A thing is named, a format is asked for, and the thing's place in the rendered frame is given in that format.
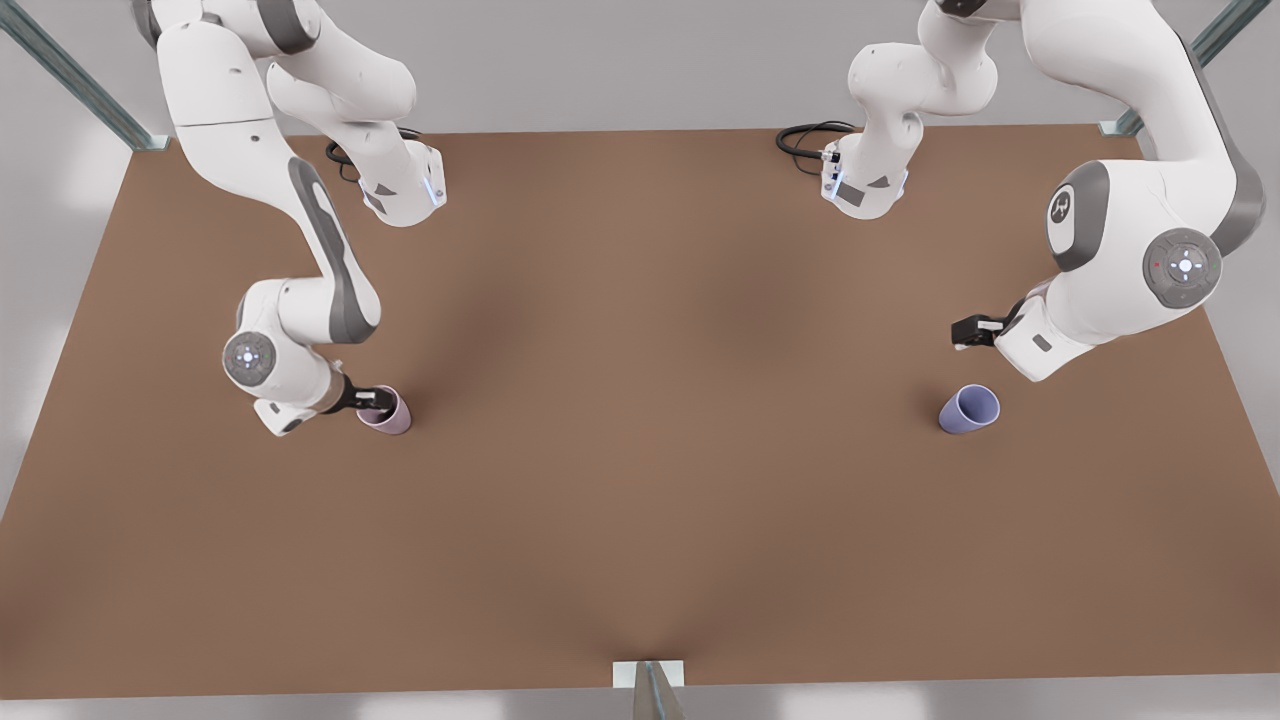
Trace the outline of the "purple cup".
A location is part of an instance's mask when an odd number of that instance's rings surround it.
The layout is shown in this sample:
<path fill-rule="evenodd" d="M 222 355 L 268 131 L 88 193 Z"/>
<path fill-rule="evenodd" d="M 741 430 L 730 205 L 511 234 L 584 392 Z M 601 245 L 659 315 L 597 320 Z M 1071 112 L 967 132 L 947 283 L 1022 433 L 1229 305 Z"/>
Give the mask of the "purple cup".
<path fill-rule="evenodd" d="M 938 424 L 950 434 L 964 434 L 988 427 L 998 419 L 1000 413 L 1001 404 L 991 388 L 969 384 L 942 406 Z"/>

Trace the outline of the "silver frame post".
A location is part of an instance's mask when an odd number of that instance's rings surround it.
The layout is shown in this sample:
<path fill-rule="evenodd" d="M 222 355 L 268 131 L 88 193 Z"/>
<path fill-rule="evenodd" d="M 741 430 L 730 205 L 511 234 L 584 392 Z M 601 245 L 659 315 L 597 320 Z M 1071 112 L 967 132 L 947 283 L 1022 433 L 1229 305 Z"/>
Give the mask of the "silver frame post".
<path fill-rule="evenodd" d="M 631 720 L 687 720 L 675 689 L 685 687 L 682 660 L 617 661 L 613 687 L 630 688 Z"/>
<path fill-rule="evenodd" d="M 170 138 L 137 122 L 15 0 L 0 0 L 0 31 L 28 53 L 54 79 L 102 122 L 133 152 L 166 150 Z"/>
<path fill-rule="evenodd" d="M 1187 53 L 1203 69 L 1272 1 L 1229 0 L 1189 44 L 1184 42 Z M 1126 109 L 1116 120 L 1098 123 L 1100 133 L 1107 137 L 1137 137 L 1144 127 L 1144 119 L 1133 108 Z"/>

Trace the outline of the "pink cup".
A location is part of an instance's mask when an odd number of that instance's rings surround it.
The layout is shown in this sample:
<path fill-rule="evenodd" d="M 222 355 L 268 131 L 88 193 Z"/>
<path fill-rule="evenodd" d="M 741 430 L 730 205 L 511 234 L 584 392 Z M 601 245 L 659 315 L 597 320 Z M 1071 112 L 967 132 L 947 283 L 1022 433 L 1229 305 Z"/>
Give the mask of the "pink cup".
<path fill-rule="evenodd" d="M 370 410 L 356 410 L 357 418 L 374 430 L 381 432 L 389 436 L 399 436 L 407 432 L 412 425 L 412 416 L 408 410 L 406 401 L 402 400 L 401 395 L 392 388 L 398 395 L 398 407 L 393 414 L 388 415 L 375 415 Z"/>

